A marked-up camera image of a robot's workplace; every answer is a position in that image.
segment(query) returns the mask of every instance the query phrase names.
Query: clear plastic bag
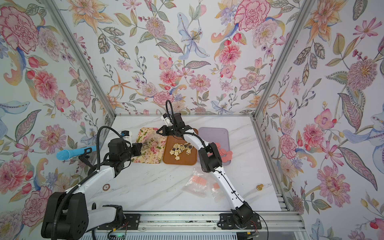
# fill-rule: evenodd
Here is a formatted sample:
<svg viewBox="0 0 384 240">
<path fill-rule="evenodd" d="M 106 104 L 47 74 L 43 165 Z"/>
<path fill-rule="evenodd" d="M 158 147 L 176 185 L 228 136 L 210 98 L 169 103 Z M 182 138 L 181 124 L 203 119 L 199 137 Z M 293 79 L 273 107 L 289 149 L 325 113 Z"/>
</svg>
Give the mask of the clear plastic bag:
<svg viewBox="0 0 384 240">
<path fill-rule="evenodd" d="M 203 173 L 201 169 L 195 168 L 192 177 L 183 190 L 192 193 L 198 197 L 206 197 L 208 189 L 208 175 Z"/>
</svg>

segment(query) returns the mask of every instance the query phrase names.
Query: white marble surface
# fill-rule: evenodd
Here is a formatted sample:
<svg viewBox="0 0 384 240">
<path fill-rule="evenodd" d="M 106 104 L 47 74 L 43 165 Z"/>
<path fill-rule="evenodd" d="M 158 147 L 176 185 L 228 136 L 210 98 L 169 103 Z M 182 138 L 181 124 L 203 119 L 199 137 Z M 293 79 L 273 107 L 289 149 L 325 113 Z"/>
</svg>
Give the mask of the white marble surface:
<svg viewBox="0 0 384 240">
<path fill-rule="evenodd" d="M 236 190 L 255 211 L 281 211 L 272 180 L 268 174 L 259 143 L 248 116 L 183 116 L 187 125 L 200 127 L 223 127 L 229 131 L 233 159 L 225 166 L 228 178 Z M 132 140 L 137 138 L 142 127 L 161 127 L 160 117 L 118 116 L 112 127 L 117 131 L 129 130 Z M 108 142 L 116 138 L 110 131 L 101 149 L 101 160 L 108 152 Z M 216 203 L 210 192 L 201 198 L 182 190 L 190 179 L 194 166 L 132 163 L 111 180 L 110 189 L 100 190 L 92 198 L 98 206 L 121 205 L 123 210 L 142 211 L 228 211 L 226 198 Z M 262 191 L 256 186 L 264 184 Z"/>
</svg>

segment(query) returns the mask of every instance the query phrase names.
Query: orange lily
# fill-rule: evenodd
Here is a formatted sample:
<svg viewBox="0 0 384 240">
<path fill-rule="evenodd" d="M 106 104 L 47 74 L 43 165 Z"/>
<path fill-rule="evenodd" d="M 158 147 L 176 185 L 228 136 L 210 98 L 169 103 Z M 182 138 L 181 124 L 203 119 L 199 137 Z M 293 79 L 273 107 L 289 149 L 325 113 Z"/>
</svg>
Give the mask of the orange lily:
<svg viewBox="0 0 384 240">
<path fill-rule="evenodd" d="M 287 90 L 287 87 L 285 87 L 284 91 L 279 96 L 277 94 L 272 94 L 271 96 L 269 96 L 269 97 L 273 97 L 273 100 L 274 100 L 274 102 L 272 103 L 274 105 L 272 107 L 270 107 L 269 109 L 274 108 L 277 104 L 279 104 L 280 112 L 281 112 L 281 114 L 283 114 L 283 111 L 281 110 L 281 103 L 282 102 L 285 103 L 285 101 L 283 101 L 281 99 L 281 97 L 284 95 L 285 91 Z"/>
<path fill-rule="evenodd" d="M 124 82 L 124 83 L 122 83 L 122 82 L 121 82 L 120 75 L 119 75 L 119 72 L 116 71 L 116 73 L 117 73 L 117 75 L 118 75 L 118 81 L 119 81 L 119 83 L 113 85 L 113 86 L 111 87 L 111 89 L 109 90 L 109 93 L 112 92 L 112 89 L 113 89 L 113 88 L 114 88 L 115 90 L 120 89 L 120 92 L 119 92 L 118 96 L 119 96 L 120 93 L 121 93 L 121 97 L 120 97 L 120 99 L 121 99 L 121 98 L 123 97 L 123 95 L 124 95 L 124 88 L 123 88 L 123 87 L 130 88 L 130 89 L 133 89 L 133 90 L 137 90 L 137 89 L 135 89 L 135 88 L 131 88 L 131 87 L 128 87 L 128 86 L 126 85 L 127 83 L 130 83 L 130 82 Z"/>
</svg>

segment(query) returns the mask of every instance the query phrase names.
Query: blue flower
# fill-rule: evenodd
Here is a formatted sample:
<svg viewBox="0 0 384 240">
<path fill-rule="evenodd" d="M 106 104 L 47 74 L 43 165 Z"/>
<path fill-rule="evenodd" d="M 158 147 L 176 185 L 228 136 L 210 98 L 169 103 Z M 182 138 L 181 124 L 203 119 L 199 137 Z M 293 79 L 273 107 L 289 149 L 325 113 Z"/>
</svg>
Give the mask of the blue flower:
<svg viewBox="0 0 384 240">
<path fill-rule="evenodd" d="M 0 58 L 1 59 L 3 59 L 3 56 L 5 56 L 6 58 L 8 57 L 7 51 L 8 51 L 8 48 L 6 46 L 3 46 L 3 44 L 0 41 Z"/>
<path fill-rule="evenodd" d="M 53 189 L 55 186 L 55 182 L 57 181 L 57 173 L 50 172 L 46 178 L 47 187 Z"/>
<path fill-rule="evenodd" d="M 181 101 L 183 100 L 183 96 L 179 93 L 179 94 L 176 94 L 173 98 L 174 101 Z"/>
<path fill-rule="evenodd" d="M 201 58 L 209 57 L 209 54 L 205 52 L 205 50 L 201 47 L 198 47 L 196 43 L 199 42 L 201 37 L 203 36 L 203 32 L 201 30 L 201 27 L 198 29 L 193 29 L 191 31 L 191 35 L 189 35 L 188 27 L 189 27 L 189 20 L 188 18 L 182 14 L 178 13 L 177 18 L 179 19 L 179 25 L 177 26 L 177 30 L 179 31 L 179 34 L 181 35 L 181 42 L 186 45 L 185 52 L 182 56 L 179 57 L 180 60 L 186 60 L 189 57 L 189 53 L 194 51 L 197 56 Z"/>
</svg>

